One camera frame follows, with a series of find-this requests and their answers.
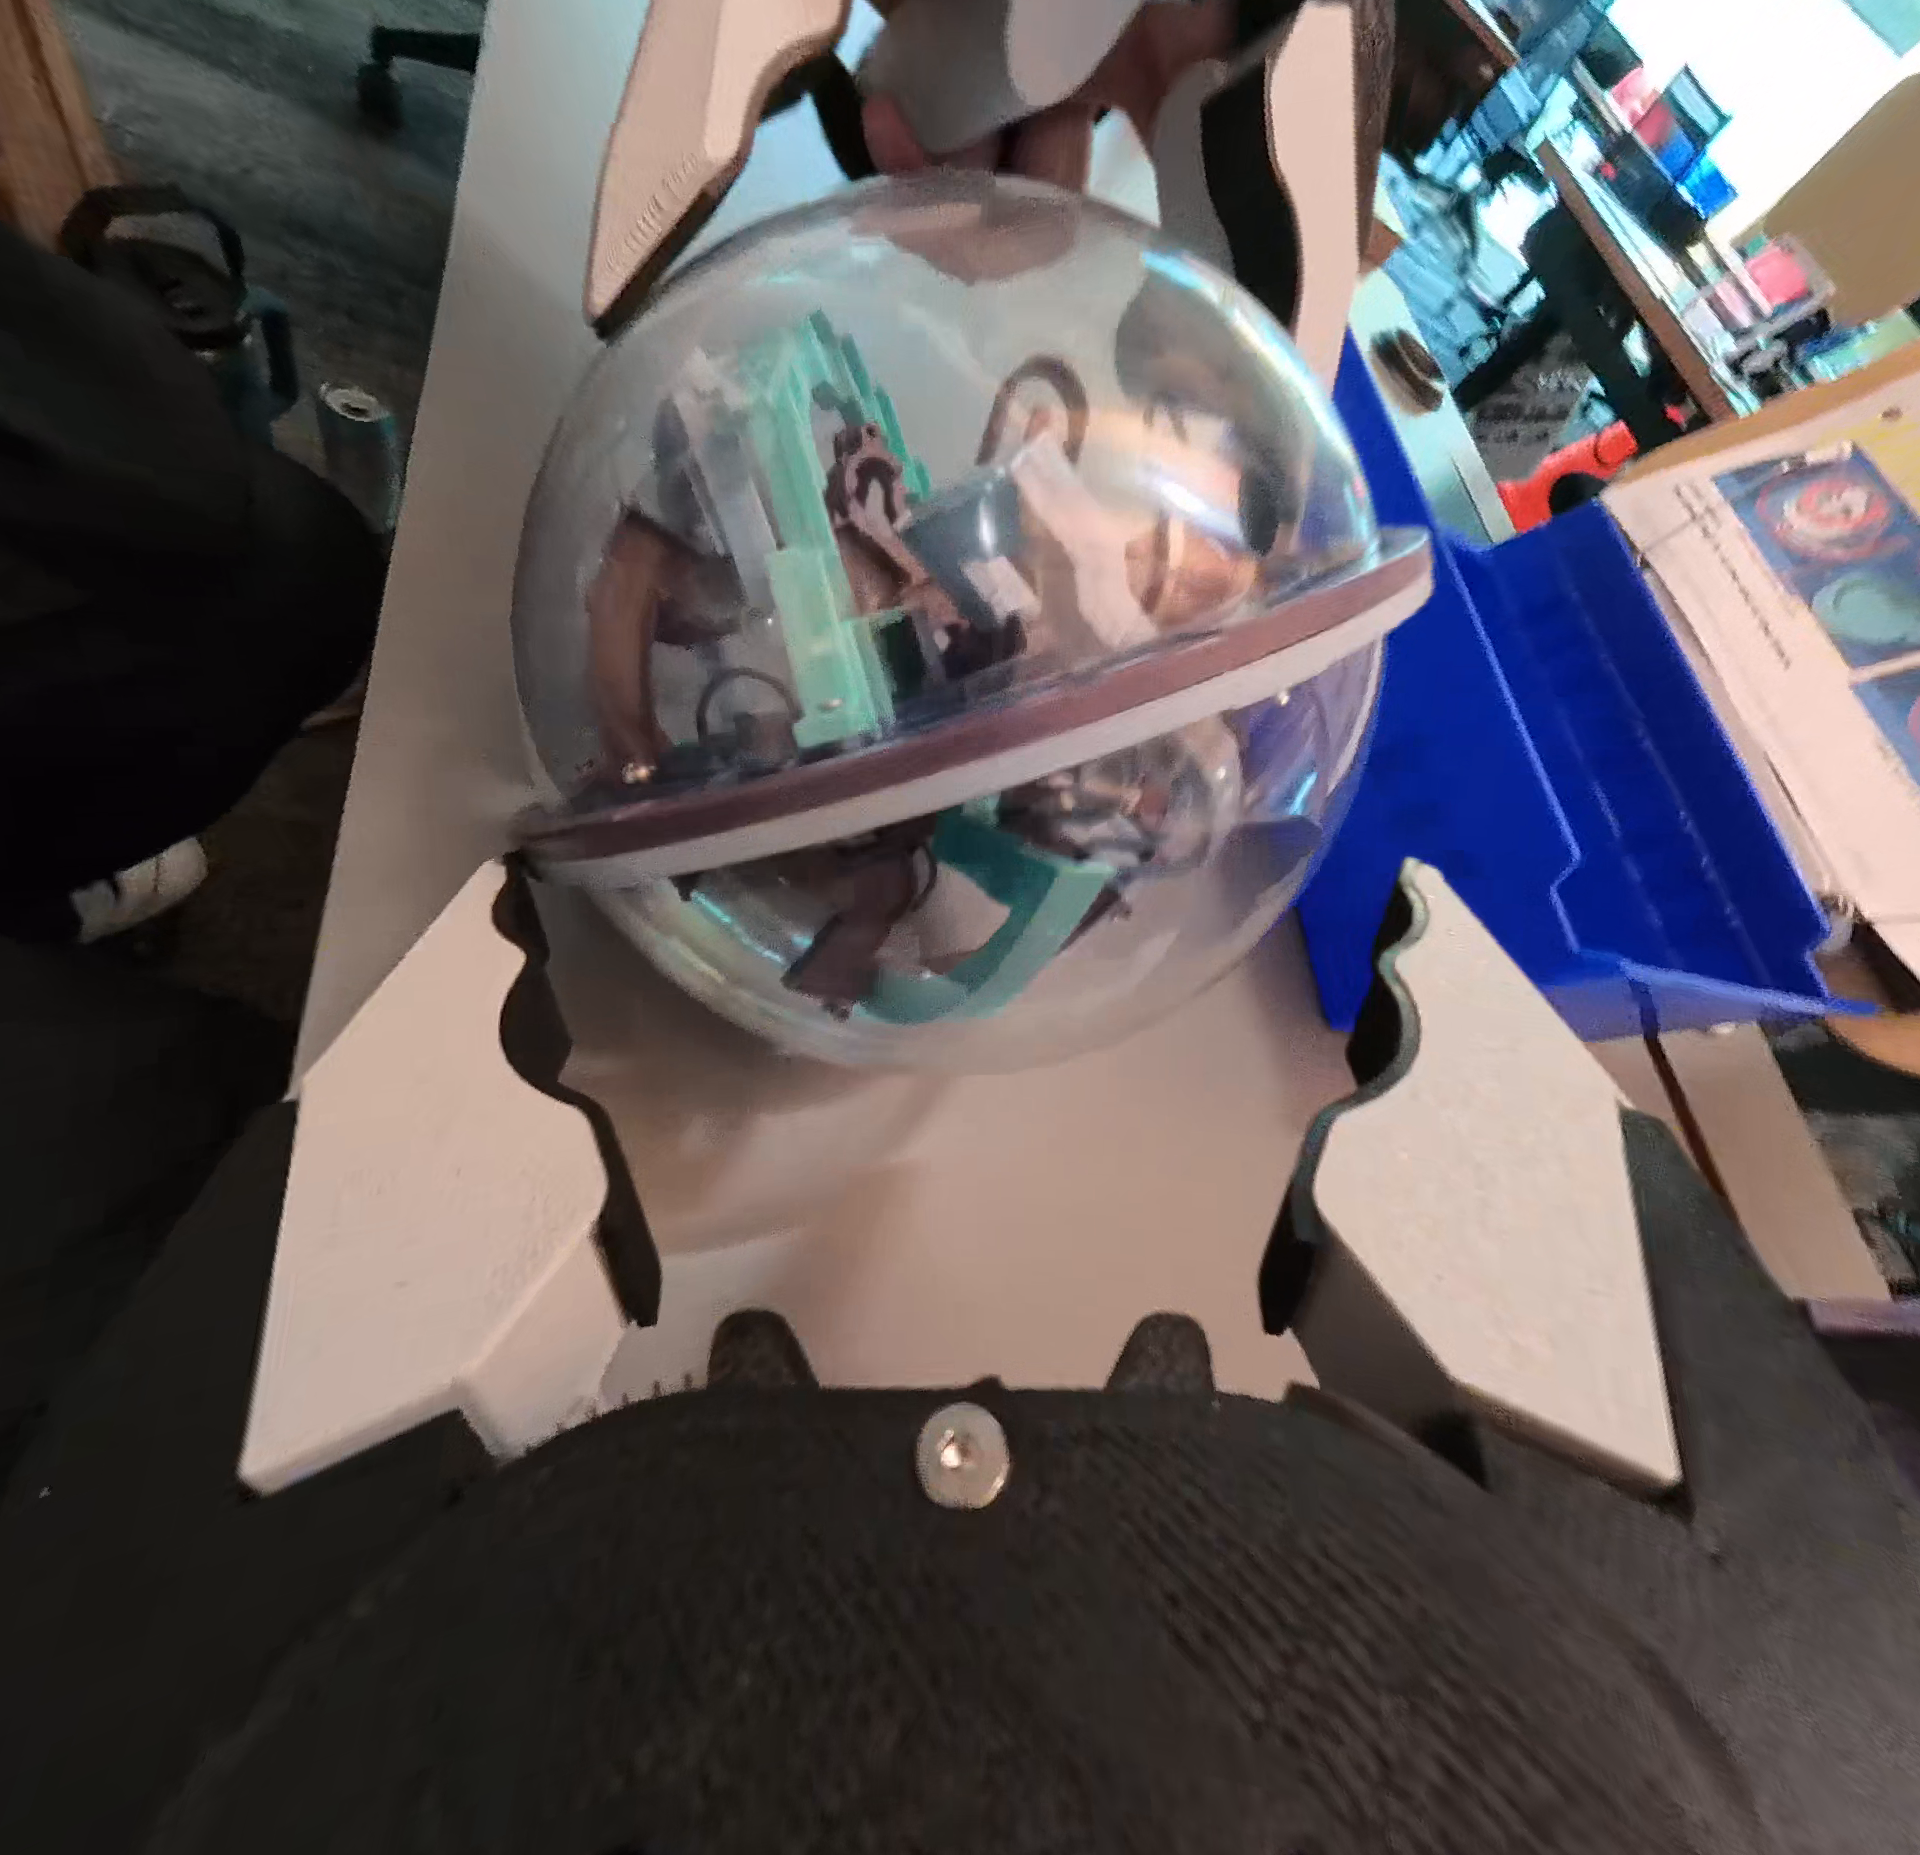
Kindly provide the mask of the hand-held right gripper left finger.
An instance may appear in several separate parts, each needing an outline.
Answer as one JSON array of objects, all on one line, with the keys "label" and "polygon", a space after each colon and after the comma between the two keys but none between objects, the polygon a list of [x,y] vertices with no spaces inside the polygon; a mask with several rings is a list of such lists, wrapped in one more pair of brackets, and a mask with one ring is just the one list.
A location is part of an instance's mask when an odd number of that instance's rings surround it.
[{"label": "hand-held right gripper left finger", "polygon": [[663,1265],[527,877],[485,862],[300,1075],[242,1480],[448,1414],[513,1460],[583,1420]]}]

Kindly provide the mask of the brown cardboard backing board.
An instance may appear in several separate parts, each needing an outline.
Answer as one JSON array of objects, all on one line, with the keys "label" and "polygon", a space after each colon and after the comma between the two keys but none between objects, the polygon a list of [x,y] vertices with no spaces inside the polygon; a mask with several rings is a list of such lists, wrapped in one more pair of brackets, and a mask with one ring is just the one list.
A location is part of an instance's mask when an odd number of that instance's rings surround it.
[{"label": "brown cardboard backing board", "polygon": [[1918,498],[1918,348],[1901,348],[1843,380],[1816,383],[1639,456],[1608,485],[1608,502],[1676,477],[1720,477],[1787,456],[1865,454],[1893,491]]}]

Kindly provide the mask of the red plastic chair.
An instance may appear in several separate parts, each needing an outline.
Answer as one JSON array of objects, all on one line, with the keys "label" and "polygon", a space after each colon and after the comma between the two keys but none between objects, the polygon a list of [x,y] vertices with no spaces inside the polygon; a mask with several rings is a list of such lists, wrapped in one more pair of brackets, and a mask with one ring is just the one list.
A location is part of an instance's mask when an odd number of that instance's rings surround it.
[{"label": "red plastic chair", "polygon": [[1639,453],[1636,432],[1625,422],[1551,450],[1529,474],[1496,484],[1502,511],[1517,533],[1529,533],[1581,507]]}]

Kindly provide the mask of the printed instruction sheet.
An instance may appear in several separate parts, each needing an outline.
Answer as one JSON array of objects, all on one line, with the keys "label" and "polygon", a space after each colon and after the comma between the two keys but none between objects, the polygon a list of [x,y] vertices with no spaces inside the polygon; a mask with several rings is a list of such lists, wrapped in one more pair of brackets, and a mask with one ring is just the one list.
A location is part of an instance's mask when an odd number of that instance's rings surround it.
[{"label": "printed instruction sheet", "polygon": [[1841,443],[1604,505],[1777,781],[1818,887],[1914,977],[1918,498]]}]

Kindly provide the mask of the white shoe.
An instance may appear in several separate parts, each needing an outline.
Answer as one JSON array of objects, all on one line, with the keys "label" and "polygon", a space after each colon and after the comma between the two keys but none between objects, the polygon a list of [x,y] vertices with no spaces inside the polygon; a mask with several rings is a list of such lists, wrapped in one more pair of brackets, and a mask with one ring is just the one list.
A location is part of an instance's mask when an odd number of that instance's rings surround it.
[{"label": "white shoe", "polygon": [[161,921],[202,889],[209,867],[202,837],[187,837],[156,856],[79,885],[70,895],[75,941],[94,946]]}]

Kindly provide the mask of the person's left hand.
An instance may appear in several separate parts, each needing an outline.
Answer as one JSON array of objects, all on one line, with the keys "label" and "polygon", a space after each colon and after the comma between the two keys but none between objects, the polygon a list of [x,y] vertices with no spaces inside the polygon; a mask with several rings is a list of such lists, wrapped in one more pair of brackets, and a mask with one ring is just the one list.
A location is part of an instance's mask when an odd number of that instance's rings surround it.
[{"label": "person's left hand", "polygon": [[1091,74],[1063,102],[953,150],[931,150],[893,94],[862,97],[862,140],[885,177],[938,165],[1013,173],[1053,187],[1084,189],[1091,137],[1108,112],[1122,112],[1138,135],[1185,71],[1221,60],[1236,41],[1238,0],[1153,0],[1121,30]]}]

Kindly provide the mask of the silver drink can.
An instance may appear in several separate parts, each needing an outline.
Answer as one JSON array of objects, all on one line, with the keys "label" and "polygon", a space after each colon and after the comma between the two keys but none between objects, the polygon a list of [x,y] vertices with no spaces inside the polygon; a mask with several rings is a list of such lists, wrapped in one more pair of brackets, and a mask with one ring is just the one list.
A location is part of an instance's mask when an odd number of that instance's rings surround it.
[{"label": "silver drink can", "polygon": [[327,480],[371,533],[390,542],[403,492],[401,429],[391,406],[360,384],[327,380],[317,389],[317,424]]}]

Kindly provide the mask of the clear stand with red card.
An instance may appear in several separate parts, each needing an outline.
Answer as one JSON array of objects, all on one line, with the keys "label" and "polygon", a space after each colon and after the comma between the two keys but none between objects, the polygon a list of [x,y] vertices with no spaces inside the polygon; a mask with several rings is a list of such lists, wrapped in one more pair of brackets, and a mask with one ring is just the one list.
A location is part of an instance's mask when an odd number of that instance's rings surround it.
[{"label": "clear stand with red card", "polygon": [[1761,236],[1730,259],[1730,280],[1750,324],[1802,322],[1826,310],[1835,282],[1793,235]]}]

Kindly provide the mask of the person's leg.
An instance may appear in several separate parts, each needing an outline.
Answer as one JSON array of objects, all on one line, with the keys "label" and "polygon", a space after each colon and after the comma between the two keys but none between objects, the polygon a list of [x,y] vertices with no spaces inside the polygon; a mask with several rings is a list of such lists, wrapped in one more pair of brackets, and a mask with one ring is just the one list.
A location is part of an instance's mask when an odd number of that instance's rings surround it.
[{"label": "person's leg", "polygon": [[387,568],[156,306],[5,228],[5,938],[73,943],[73,889],[230,812],[371,656]]}]

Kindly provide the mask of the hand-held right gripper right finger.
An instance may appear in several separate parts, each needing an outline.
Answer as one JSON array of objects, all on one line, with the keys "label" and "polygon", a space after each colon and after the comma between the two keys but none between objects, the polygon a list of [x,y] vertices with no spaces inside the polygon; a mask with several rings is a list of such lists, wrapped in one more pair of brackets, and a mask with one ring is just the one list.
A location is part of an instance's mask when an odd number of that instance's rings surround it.
[{"label": "hand-held right gripper right finger", "polygon": [[1387,898],[1348,1068],[1262,1257],[1267,1330],[1406,1434],[1488,1420],[1676,1488],[1629,1100],[1427,862]]}]

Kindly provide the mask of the long wooden desk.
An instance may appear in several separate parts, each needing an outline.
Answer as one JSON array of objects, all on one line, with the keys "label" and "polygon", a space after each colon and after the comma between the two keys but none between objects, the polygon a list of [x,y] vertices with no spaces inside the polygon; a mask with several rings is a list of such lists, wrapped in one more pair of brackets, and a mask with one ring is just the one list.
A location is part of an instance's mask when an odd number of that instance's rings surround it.
[{"label": "long wooden desk", "polygon": [[1486,402],[1565,331],[1644,448],[1759,406],[1733,337],[1707,311],[1707,228],[1644,142],[1604,109],[1579,51],[1613,0],[1397,0],[1387,147],[1477,235],[1478,198],[1507,178],[1549,197],[1522,238],[1543,305],[1461,383]]}]

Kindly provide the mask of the blue plastic bin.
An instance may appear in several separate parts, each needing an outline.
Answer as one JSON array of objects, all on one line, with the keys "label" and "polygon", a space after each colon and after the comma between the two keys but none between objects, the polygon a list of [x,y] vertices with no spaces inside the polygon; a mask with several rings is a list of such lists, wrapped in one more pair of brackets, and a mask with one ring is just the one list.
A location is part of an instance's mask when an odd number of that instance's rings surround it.
[{"label": "blue plastic bin", "polygon": [[1434,516],[1351,335],[1334,406],[1433,597],[1384,644],[1357,795],[1297,900],[1331,1026],[1373,984],[1406,858],[1434,866],[1585,1041],[1865,1015],[1633,548],[1598,505],[1495,548]]}]

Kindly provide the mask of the tan board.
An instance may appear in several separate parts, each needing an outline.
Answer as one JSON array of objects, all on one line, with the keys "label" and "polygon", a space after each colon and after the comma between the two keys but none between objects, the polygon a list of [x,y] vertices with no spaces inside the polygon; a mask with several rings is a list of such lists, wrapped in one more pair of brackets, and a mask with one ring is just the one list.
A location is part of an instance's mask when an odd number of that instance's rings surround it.
[{"label": "tan board", "polygon": [[1918,74],[1891,87],[1761,217],[1835,291],[1830,314],[1869,324],[1918,301]]}]

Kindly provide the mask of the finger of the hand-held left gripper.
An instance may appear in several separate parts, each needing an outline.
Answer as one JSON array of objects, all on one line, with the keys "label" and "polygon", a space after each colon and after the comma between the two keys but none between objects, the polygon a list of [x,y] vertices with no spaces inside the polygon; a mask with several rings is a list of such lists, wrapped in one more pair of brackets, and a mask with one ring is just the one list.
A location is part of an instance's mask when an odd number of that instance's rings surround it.
[{"label": "finger of the hand-held left gripper", "polygon": [[1242,53],[1190,67],[1157,118],[1157,187],[1163,232],[1334,384],[1363,243],[1351,4],[1306,0]]},{"label": "finger of the hand-held left gripper", "polygon": [[651,0],[592,206],[583,311],[617,337],[745,169],[781,80],[853,0]]}]

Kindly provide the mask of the clear plastic maze ball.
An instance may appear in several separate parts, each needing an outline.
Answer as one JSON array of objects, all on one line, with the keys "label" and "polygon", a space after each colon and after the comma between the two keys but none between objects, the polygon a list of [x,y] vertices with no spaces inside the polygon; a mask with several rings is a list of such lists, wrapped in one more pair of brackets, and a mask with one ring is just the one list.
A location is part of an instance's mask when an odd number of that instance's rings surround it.
[{"label": "clear plastic maze ball", "polygon": [[842,1068],[1022,1072],[1242,964],[1354,800],[1427,530],[1136,217],[940,169],[715,246],[517,548],[517,852]]}]

